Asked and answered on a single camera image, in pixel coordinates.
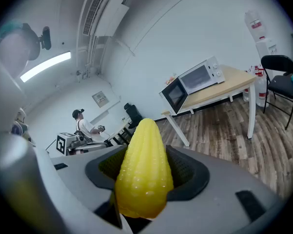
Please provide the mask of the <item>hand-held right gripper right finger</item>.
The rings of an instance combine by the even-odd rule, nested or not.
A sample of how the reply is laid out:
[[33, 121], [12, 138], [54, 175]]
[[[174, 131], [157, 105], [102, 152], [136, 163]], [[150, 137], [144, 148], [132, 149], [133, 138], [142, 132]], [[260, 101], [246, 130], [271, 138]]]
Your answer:
[[167, 146], [174, 189], [164, 210], [141, 234], [257, 234], [284, 201], [232, 162]]

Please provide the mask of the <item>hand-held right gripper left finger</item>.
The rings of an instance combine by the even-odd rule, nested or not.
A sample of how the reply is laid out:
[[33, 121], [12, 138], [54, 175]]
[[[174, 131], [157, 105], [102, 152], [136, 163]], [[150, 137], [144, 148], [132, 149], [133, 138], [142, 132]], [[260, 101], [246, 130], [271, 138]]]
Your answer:
[[57, 170], [57, 173], [68, 190], [90, 211], [95, 211], [103, 203], [115, 197], [113, 189], [97, 187], [86, 175], [86, 165], [106, 154], [126, 149], [126, 145], [117, 145], [85, 154], [74, 156], [58, 156], [51, 158], [54, 165], [64, 163], [67, 167]]

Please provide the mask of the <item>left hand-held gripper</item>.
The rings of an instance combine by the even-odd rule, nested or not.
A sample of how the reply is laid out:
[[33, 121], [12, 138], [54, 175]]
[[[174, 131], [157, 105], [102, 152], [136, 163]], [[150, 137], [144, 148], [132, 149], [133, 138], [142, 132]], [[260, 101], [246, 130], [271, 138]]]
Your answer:
[[84, 136], [70, 133], [58, 133], [56, 139], [56, 150], [67, 156], [69, 151], [87, 143]]

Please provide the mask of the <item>yellow toy corn cob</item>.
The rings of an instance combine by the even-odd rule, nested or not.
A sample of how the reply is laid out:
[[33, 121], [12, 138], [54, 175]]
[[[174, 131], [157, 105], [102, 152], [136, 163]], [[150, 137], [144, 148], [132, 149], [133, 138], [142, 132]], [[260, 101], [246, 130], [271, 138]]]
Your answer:
[[137, 126], [115, 183], [119, 212], [131, 218], [156, 218], [165, 208], [173, 178], [157, 124]]

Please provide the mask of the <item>white microwave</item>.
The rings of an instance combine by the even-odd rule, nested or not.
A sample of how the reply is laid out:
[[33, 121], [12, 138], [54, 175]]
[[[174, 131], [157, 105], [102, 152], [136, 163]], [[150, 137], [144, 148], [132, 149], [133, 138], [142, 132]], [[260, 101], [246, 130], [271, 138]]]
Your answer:
[[222, 68], [212, 56], [177, 76], [159, 93], [171, 115], [177, 115], [187, 97], [197, 91], [225, 81]]

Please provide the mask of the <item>white desk with black legs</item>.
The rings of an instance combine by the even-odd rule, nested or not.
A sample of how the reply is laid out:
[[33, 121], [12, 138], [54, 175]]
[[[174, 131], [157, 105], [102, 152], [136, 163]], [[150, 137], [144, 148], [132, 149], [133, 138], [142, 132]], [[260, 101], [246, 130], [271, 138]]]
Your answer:
[[129, 145], [130, 139], [133, 136], [133, 134], [128, 130], [129, 125], [129, 121], [124, 121], [117, 130], [110, 134], [107, 140], [113, 140], [117, 145], [121, 145], [120, 141], [117, 139], [118, 137], [124, 144]]

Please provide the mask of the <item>black office chair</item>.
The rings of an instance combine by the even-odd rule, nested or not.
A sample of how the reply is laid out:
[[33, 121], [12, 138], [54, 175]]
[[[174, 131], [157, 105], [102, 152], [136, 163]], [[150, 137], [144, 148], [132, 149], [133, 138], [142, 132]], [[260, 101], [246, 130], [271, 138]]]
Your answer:
[[[293, 103], [293, 61], [284, 55], [265, 55], [261, 58], [261, 65], [266, 73], [268, 70], [285, 72], [287, 75], [276, 75], [273, 79], [266, 75], [266, 92], [271, 91], [273, 96], [280, 96]], [[291, 112], [288, 113], [278, 106], [268, 102], [265, 97], [264, 108], [271, 105], [289, 116], [285, 129], [288, 128], [293, 115], [293, 105]]]
[[126, 113], [129, 115], [129, 117], [130, 117], [130, 119], [132, 121], [129, 124], [129, 129], [133, 129], [133, 128], [137, 127], [138, 124], [140, 123], [140, 121], [143, 120], [143, 117], [138, 112], [136, 106], [135, 105], [131, 105], [129, 103], [126, 103], [124, 105], [124, 109], [125, 109]]

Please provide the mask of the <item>long ceiling light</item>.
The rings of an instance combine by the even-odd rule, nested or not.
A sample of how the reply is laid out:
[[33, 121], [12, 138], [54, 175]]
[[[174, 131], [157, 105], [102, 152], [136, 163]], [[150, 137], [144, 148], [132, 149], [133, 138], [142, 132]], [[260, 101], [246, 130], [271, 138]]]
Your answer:
[[41, 73], [42, 71], [58, 64], [61, 63], [63, 61], [69, 60], [71, 58], [71, 52], [65, 52], [63, 54], [60, 54], [58, 56], [55, 56], [51, 59], [48, 59], [44, 62], [42, 62], [41, 64], [33, 67], [32, 69], [30, 69], [29, 71], [27, 71], [25, 74], [23, 74], [20, 79], [22, 82], [27, 82], [28, 80], [30, 80], [31, 78], [33, 78], [34, 76], [36, 76], [37, 74]]

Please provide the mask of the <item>person's white printed t-shirt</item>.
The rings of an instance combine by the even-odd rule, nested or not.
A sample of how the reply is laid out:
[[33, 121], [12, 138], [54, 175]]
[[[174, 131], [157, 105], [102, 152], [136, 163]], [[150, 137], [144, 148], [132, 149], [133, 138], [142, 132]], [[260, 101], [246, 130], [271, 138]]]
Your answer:
[[10, 132], [25, 94], [0, 62], [0, 132]]

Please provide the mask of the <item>light wooden table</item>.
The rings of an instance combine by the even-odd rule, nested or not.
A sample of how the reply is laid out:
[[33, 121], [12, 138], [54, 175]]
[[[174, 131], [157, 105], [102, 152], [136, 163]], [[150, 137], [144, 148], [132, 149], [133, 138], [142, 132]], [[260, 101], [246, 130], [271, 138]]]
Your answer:
[[180, 108], [179, 113], [187, 111], [193, 113], [194, 109], [212, 104], [225, 98], [229, 98], [230, 101], [232, 101], [233, 95], [247, 89], [249, 92], [249, 124], [247, 137], [250, 139], [253, 137], [255, 125], [256, 101], [254, 82], [256, 76], [223, 64], [220, 67], [222, 68], [226, 80], [220, 84], [209, 86], [203, 90], [188, 95], [185, 99], [185, 103]]

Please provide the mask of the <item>pink flower bouquet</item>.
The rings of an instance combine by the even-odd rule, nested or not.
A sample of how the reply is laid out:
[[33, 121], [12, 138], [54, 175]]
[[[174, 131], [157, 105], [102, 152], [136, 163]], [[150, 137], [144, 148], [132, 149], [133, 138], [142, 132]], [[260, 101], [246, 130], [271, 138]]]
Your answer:
[[168, 80], [165, 81], [166, 85], [169, 85], [170, 83], [172, 83], [175, 79], [177, 78], [176, 73], [173, 73], [172, 76], [170, 76], [170, 78]]

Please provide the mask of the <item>white ceiling air conditioner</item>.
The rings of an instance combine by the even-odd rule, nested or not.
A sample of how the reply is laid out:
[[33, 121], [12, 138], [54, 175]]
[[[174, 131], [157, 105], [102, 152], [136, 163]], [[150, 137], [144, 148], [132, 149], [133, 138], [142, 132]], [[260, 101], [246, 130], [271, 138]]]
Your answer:
[[82, 33], [85, 36], [112, 37], [129, 7], [123, 0], [92, 0]]

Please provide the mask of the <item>white boxes with red clips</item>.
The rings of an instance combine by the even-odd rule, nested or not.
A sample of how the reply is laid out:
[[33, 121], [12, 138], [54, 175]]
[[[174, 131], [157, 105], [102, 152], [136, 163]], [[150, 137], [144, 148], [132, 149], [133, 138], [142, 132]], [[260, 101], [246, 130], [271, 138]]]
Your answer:
[[260, 59], [267, 55], [276, 55], [276, 43], [269, 38], [262, 39], [255, 43]]

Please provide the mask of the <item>clear bottle on dispenser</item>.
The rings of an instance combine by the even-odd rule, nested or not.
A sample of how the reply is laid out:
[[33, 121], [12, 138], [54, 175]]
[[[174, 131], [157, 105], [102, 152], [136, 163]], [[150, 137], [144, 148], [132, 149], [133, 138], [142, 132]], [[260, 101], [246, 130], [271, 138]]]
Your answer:
[[256, 11], [247, 11], [244, 16], [244, 21], [255, 42], [267, 37], [266, 27]]

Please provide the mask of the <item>grey wall electrical panel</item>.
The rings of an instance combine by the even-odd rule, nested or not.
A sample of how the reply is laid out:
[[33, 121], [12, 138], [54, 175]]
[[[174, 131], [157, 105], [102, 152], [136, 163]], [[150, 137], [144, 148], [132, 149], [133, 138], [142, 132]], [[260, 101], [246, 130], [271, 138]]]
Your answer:
[[96, 102], [99, 108], [102, 108], [109, 103], [107, 96], [102, 91], [92, 95], [92, 99]]

